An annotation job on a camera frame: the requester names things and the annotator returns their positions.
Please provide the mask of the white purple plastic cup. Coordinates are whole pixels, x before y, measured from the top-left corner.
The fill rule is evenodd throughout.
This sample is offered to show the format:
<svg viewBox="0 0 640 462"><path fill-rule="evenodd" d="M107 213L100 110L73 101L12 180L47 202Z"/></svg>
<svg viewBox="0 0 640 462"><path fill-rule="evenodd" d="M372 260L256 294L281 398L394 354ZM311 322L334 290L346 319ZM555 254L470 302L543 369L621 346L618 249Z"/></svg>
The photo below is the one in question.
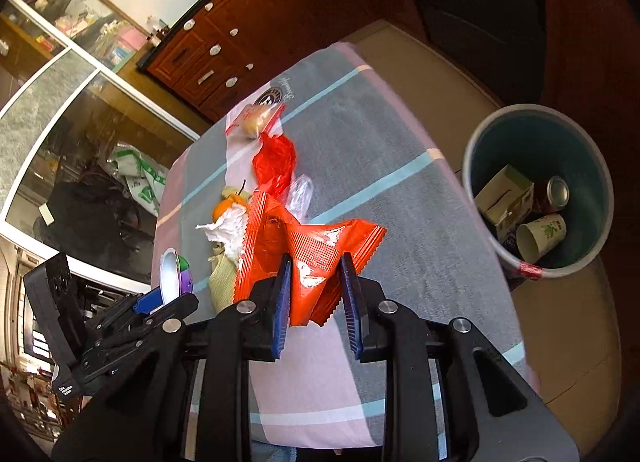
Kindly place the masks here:
<svg viewBox="0 0 640 462"><path fill-rule="evenodd" d="M193 278L189 262L174 248L168 248L160 259L160 295L163 303L168 304L192 292Z"/></svg>

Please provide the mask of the pale green pomelo peel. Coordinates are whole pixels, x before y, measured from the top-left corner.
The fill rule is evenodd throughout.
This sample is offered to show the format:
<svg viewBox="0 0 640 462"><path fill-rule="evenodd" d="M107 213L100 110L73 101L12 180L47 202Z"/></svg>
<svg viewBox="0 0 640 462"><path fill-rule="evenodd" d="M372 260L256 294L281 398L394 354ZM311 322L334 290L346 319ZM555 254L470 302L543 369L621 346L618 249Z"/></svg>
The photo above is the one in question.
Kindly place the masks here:
<svg viewBox="0 0 640 462"><path fill-rule="evenodd" d="M207 281L208 292L216 314L233 303L236 267L224 254L224 245L212 243L212 256L209 257L212 272Z"/></svg>

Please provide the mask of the orange red snack wrapper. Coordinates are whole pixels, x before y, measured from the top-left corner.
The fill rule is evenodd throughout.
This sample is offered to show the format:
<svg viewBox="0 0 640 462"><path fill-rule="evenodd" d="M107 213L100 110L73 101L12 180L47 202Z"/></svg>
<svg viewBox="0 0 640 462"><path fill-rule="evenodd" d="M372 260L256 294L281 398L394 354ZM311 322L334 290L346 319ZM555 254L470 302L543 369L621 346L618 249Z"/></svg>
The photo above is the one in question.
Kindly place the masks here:
<svg viewBox="0 0 640 462"><path fill-rule="evenodd" d="M386 234L380 225L349 219L331 225L303 225L269 193L254 192L245 229L233 300L250 297L256 282L278 273L282 257L293 260L290 325L323 326L342 298L337 265L352 256L363 271Z"/></svg>

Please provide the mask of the white tissue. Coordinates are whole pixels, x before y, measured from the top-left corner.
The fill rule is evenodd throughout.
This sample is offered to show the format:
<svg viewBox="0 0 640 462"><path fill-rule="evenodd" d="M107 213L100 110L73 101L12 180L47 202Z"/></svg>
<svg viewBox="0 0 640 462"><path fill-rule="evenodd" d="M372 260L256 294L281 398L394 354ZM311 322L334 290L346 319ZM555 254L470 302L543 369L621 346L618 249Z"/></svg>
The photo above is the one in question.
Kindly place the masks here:
<svg viewBox="0 0 640 462"><path fill-rule="evenodd" d="M239 266L244 251L244 234L248 222L247 208L233 202L216 220L206 225L198 225L196 229L205 232L209 242L220 243L224 247L224 255L235 266Z"/></svg>

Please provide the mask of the orange fruit peel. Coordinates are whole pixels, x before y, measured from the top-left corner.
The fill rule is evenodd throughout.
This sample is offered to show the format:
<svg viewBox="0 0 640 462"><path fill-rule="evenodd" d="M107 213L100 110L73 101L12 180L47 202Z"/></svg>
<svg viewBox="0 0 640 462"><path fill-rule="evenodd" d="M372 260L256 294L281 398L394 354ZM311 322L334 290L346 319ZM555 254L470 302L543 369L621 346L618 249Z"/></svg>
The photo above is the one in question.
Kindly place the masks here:
<svg viewBox="0 0 640 462"><path fill-rule="evenodd" d="M230 196L227 196L226 198L224 198L224 200L219 202L214 207L213 213L212 213L213 222L216 222L218 219L220 219L221 216L226 211L228 211L229 208L232 208L234 204L241 205L243 208L248 208L248 206L250 205L247 202L247 200L245 200L242 196L236 193L232 193L230 194Z"/></svg>

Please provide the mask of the red plastic bag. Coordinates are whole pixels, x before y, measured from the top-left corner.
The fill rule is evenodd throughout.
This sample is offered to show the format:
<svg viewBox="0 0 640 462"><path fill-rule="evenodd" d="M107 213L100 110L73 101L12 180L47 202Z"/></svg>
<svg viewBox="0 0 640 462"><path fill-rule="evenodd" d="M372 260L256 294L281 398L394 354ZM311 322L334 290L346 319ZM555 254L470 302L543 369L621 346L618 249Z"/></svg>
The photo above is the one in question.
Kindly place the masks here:
<svg viewBox="0 0 640 462"><path fill-rule="evenodd" d="M284 202L296 167L295 146L285 135L262 134L260 143L262 148L253 159L258 188Z"/></svg>

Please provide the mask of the white green carton box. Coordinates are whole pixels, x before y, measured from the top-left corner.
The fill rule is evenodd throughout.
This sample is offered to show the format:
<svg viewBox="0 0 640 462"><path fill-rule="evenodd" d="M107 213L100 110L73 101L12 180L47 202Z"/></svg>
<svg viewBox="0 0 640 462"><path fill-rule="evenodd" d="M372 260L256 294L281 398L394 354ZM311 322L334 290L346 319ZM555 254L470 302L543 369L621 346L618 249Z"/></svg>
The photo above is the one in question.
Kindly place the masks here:
<svg viewBox="0 0 640 462"><path fill-rule="evenodd" d="M534 183L511 165L503 167L475 197L476 208L503 243L533 208Z"/></svg>

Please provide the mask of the white paper cup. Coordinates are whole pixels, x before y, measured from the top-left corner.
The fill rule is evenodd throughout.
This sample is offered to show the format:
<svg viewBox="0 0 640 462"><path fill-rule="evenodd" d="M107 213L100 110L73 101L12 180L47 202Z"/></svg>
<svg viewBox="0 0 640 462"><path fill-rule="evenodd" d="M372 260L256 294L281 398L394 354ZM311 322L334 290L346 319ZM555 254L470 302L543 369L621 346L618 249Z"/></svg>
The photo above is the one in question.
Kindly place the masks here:
<svg viewBox="0 0 640 462"><path fill-rule="evenodd" d="M566 238L566 223L560 214L544 215L521 224L515 233L522 260L534 264Z"/></svg>

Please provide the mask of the metal drink can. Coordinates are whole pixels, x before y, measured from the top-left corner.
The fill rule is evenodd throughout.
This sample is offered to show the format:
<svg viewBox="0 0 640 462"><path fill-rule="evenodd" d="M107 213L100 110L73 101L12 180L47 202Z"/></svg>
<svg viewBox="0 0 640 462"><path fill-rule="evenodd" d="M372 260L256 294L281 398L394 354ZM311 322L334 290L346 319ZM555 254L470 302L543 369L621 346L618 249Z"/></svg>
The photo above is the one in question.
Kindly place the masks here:
<svg viewBox="0 0 640 462"><path fill-rule="evenodd" d="M570 188L560 176L552 176L534 185L533 212L552 214L565 208L570 200Z"/></svg>

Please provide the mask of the grey teal trash bin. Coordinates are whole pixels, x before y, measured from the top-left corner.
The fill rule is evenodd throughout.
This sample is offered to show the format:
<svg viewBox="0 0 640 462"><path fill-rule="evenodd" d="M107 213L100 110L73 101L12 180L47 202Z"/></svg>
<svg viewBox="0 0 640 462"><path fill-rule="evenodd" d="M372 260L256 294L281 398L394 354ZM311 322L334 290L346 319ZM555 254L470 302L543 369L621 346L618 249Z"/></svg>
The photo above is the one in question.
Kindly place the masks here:
<svg viewBox="0 0 640 462"><path fill-rule="evenodd" d="M608 167L589 135L559 111L514 104L489 115L466 146L462 182L513 283L574 274L608 238Z"/></svg>

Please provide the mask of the white green plastic bag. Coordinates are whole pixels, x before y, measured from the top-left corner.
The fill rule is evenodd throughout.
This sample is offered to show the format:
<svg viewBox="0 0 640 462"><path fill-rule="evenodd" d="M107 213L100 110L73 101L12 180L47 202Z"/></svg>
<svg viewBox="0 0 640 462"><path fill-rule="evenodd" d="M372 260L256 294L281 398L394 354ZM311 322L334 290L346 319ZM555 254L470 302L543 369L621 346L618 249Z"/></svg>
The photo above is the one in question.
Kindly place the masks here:
<svg viewBox="0 0 640 462"><path fill-rule="evenodd" d="M160 214L160 202L168 169L126 142L119 141L108 157L112 175L126 185L132 200L154 217Z"/></svg>

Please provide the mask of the plaid grey pink tablecloth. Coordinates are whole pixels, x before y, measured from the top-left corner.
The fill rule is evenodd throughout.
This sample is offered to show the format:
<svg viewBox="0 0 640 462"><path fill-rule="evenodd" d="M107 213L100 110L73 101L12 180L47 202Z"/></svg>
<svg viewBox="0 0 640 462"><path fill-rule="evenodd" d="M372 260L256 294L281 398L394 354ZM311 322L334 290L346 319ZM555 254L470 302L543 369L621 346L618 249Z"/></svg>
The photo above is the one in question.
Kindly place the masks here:
<svg viewBox="0 0 640 462"><path fill-rule="evenodd" d="M402 100L356 53L335 44L270 82L285 104L277 131L314 185L308 219L361 218L386 235L364 268L420 317L474 323L520 372L535 375L512 298L484 225L460 182ZM282 357L250 365L250 434L260 460L299 448L377 446L385 368L360 364L344 312L288 331Z"/></svg>

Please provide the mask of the red label on bin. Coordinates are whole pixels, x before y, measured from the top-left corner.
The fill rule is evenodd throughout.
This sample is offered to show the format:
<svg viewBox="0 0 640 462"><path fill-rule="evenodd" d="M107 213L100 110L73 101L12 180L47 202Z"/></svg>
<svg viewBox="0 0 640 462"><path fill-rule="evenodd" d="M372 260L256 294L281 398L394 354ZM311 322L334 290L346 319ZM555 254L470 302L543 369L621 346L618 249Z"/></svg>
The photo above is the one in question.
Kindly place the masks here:
<svg viewBox="0 0 640 462"><path fill-rule="evenodd" d="M544 270L536 265L521 262L518 265L518 274L526 279L538 280L544 274Z"/></svg>

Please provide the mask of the clear bag with food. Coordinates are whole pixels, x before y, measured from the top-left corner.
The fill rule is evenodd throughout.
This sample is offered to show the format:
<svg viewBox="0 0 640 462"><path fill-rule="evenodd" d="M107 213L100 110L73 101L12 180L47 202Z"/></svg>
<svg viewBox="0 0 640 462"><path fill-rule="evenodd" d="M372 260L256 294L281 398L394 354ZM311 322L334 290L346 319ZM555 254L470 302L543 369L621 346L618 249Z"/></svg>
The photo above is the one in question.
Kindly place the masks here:
<svg viewBox="0 0 640 462"><path fill-rule="evenodd" d="M226 129L226 135L242 135L250 139L258 139L269 133L279 121L285 104L248 104L235 117Z"/></svg>

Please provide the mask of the sliding glass door frame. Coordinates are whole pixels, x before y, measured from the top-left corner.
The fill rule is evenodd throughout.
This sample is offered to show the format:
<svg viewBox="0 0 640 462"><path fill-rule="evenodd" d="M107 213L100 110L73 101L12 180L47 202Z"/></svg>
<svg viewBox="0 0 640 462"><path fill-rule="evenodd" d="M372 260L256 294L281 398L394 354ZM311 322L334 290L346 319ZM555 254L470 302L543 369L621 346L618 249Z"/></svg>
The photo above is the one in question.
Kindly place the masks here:
<svg viewBox="0 0 640 462"><path fill-rule="evenodd" d="M24 82L1 104L1 237L42 262L126 292L149 291L157 217L107 164L126 142L167 169L198 139L24 0L3 35L27 49Z"/></svg>

